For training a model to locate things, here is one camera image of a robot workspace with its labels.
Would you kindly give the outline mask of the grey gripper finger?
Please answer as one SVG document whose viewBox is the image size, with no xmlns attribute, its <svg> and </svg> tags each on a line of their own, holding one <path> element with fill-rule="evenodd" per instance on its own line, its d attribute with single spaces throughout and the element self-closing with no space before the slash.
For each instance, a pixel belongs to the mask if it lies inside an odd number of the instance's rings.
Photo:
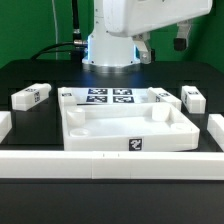
<svg viewBox="0 0 224 224">
<path fill-rule="evenodd" d="M 151 62 L 151 47 L 149 39 L 149 33 L 142 33 L 133 37 L 133 42 L 139 51 L 140 62 L 142 64 L 149 64 Z"/>
<path fill-rule="evenodd" d="M 176 51 L 184 51 L 188 48 L 192 21 L 185 20 L 178 22 L 177 27 L 177 36 L 174 38 L 174 49 Z"/>
</svg>

